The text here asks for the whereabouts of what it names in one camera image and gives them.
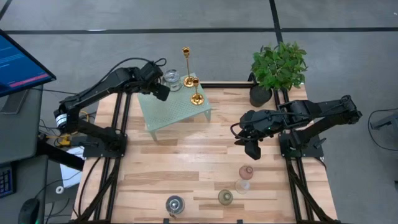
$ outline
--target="black pot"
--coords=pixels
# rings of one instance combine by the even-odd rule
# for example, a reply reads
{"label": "black pot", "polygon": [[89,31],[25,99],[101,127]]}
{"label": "black pot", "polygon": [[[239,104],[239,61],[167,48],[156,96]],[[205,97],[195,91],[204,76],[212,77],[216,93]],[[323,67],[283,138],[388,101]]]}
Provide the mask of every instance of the black pot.
{"label": "black pot", "polygon": [[265,90],[259,85],[250,88],[250,104],[255,107],[260,107],[267,103],[272,97],[272,90]]}

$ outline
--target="wooden table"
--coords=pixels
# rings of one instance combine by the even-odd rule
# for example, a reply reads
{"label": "wooden table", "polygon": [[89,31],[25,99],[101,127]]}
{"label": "wooden table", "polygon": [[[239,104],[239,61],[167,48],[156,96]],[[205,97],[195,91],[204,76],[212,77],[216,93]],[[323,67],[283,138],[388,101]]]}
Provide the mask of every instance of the wooden table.
{"label": "wooden table", "polygon": [[[211,122],[201,114],[167,126],[157,131],[158,142],[145,131],[137,95],[133,95],[126,131],[129,142],[120,166],[113,223],[162,223],[163,218],[170,218],[165,202],[171,195],[181,196],[186,203],[183,213],[171,222],[236,223],[237,219],[243,219],[244,223],[295,223],[285,159],[280,155],[278,139],[266,138],[261,142],[262,157],[254,161],[245,155],[243,146],[233,144],[235,139],[229,130],[248,110],[274,110],[274,99],[262,108],[255,108],[249,103],[248,88],[205,88],[205,91],[212,105]],[[304,86],[293,88],[289,97],[306,100]],[[98,126],[111,126],[115,101],[116,95],[100,101],[95,121]],[[118,127],[123,108],[122,103]],[[81,183],[94,161],[86,161]],[[309,191],[326,214],[336,218],[325,168],[313,158],[303,158],[303,163]],[[243,165],[253,166],[255,173],[250,180],[250,191],[241,195],[234,185]],[[102,168],[103,159],[90,176],[82,210],[98,192]],[[218,192],[223,189],[232,191],[231,205],[218,202]],[[306,218],[301,193],[298,197],[302,216]],[[102,218],[107,201],[108,194],[102,206]]]}

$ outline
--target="small green table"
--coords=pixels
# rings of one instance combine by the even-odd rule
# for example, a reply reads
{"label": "small green table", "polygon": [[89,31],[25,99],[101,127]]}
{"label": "small green table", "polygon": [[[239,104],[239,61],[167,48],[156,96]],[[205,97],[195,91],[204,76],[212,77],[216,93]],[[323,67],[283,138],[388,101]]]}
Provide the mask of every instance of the small green table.
{"label": "small green table", "polygon": [[191,96],[195,94],[195,87],[188,88],[183,84],[179,91],[171,91],[166,101],[160,101],[153,95],[138,94],[147,130],[155,141],[157,141],[156,130],[200,113],[204,113],[207,121],[210,122],[211,105],[201,85],[198,86],[198,93],[201,93],[205,98],[202,105],[191,103]]}

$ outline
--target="green plant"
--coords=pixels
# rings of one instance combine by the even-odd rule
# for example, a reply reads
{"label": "green plant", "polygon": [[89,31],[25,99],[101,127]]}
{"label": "green plant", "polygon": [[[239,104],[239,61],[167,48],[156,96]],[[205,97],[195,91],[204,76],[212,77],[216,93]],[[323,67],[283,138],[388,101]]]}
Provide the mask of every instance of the green plant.
{"label": "green plant", "polygon": [[296,42],[281,42],[274,49],[271,49],[271,44],[268,47],[262,46],[260,52],[253,54],[254,63],[251,71],[255,74],[259,86],[266,90],[290,90],[292,86],[300,88],[300,84],[305,81],[302,72],[308,68],[303,59],[305,54],[306,51],[300,49]]}

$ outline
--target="robotic arm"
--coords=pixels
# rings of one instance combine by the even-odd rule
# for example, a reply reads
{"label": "robotic arm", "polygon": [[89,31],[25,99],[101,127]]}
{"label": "robotic arm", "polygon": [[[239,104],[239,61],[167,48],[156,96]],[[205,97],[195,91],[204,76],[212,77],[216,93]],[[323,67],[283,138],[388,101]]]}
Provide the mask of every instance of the robotic arm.
{"label": "robotic arm", "polygon": [[[281,142],[281,148],[301,154],[309,147],[311,140],[321,132],[338,124],[354,124],[361,116],[362,113],[356,109],[349,95],[343,96],[340,100],[321,103],[295,100],[279,105],[278,111],[248,111],[241,117],[240,123],[232,125],[231,132],[236,139],[239,139],[235,144],[244,146],[245,153],[257,160],[261,157],[258,141],[266,137],[272,138],[274,134],[290,129],[290,133],[285,134],[286,141]],[[308,125],[315,118],[323,119],[305,129],[294,130]],[[242,128],[239,134],[233,131],[233,127],[237,125]],[[325,140],[312,142],[310,147],[319,148]]]}
{"label": "robotic arm", "polygon": [[62,133],[78,131],[87,134],[97,139],[88,144],[103,147],[109,152],[122,153],[120,148],[126,146],[127,137],[117,133],[114,128],[101,128],[79,119],[80,110],[112,93],[153,93],[158,99],[165,101],[170,89],[160,84],[162,75],[163,72],[154,62],[146,63],[141,69],[137,67],[116,69],[102,82],[60,102],[59,108],[54,111],[58,129]]}

